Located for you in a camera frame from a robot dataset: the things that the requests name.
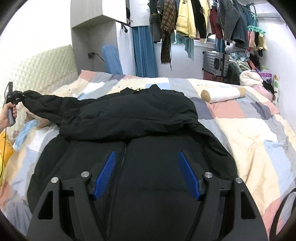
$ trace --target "black jacket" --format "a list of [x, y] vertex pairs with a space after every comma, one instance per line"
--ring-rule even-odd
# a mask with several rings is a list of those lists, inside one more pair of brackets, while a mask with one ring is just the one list
[[201, 39], [207, 38], [207, 26], [205, 23], [205, 16], [199, 0], [192, 0], [193, 15], [195, 21], [196, 31], [200, 33]]
[[182, 93], [153, 85], [82, 101], [34, 91], [24, 95], [24, 106], [60, 127], [32, 176], [31, 211], [53, 177], [92, 173], [114, 152], [116, 165], [106, 191], [92, 200], [103, 233], [110, 240], [185, 240], [199, 201], [189, 195], [178, 154], [186, 153], [203, 172], [219, 178], [237, 176], [234, 159], [199, 123], [193, 102]]

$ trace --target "luggage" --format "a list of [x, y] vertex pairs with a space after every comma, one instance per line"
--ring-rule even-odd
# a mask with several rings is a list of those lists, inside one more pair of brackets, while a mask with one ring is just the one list
[[211, 80], [216, 82], [227, 83], [227, 78], [214, 76], [213, 74], [204, 71], [204, 80]]
[[216, 51], [204, 51], [204, 63], [202, 70], [214, 76], [226, 77], [228, 72], [229, 55]]

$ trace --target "bed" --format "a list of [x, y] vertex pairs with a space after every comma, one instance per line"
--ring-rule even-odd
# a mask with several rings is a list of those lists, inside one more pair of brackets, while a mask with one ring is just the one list
[[[59, 87], [72, 83], [78, 78], [74, 52], [71, 45], [58, 47], [36, 54], [19, 63], [0, 66], [0, 93], [4, 93], [8, 82], [13, 82], [13, 89], [28, 89], [41, 94], [49, 94]], [[4, 94], [0, 94], [0, 103], [4, 102]], [[14, 143], [19, 131], [27, 119], [26, 109], [20, 103], [17, 106], [16, 124], [7, 128], [7, 137]]]
[[[143, 89], [157, 84], [161, 89], [183, 92], [195, 104], [199, 121], [219, 139], [234, 157], [239, 176], [248, 186], [263, 218], [267, 233], [283, 198], [295, 188], [296, 134], [267, 98], [244, 87], [243, 98], [209, 104], [201, 100], [203, 89], [230, 85], [208, 80], [138, 78], [82, 71], [79, 78], [53, 94], [96, 99], [125, 88]], [[26, 234], [31, 218], [27, 189], [38, 158], [59, 129], [47, 120], [33, 128], [5, 169], [0, 189], [0, 209], [9, 221]], [[293, 196], [286, 202], [277, 231], [291, 215]]]

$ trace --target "blue gripper pad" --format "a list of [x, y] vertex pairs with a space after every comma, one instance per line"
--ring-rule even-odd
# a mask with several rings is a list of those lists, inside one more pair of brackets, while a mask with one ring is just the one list
[[96, 179], [96, 186], [94, 189], [94, 193], [93, 196], [98, 199], [99, 197], [101, 197], [108, 185], [109, 179], [111, 177], [111, 174], [113, 172], [113, 169], [115, 167], [116, 164], [116, 154], [115, 152], [111, 152], [108, 160], [106, 161], [102, 171], [100, 172], [100, 174], [98, 175], [97, 179]]
[[184, 156], [183, 152], [179, 152], [178, 154], [178, 164], [183, 174], [184, 180], [189, 190], [189, 194], [193, 196], [196, 200], [199, 200], [201, 194], [199, 191], [199, 183], [194, 175], [186, 157]]

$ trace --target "silver suitcase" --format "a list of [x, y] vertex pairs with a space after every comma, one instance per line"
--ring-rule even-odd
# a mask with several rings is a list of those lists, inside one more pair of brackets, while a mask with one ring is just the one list
[[216, 51], [204, 51], [204, 63], [202, 70], [214, 76], [226, 77], [228, 72], [229, 55]]

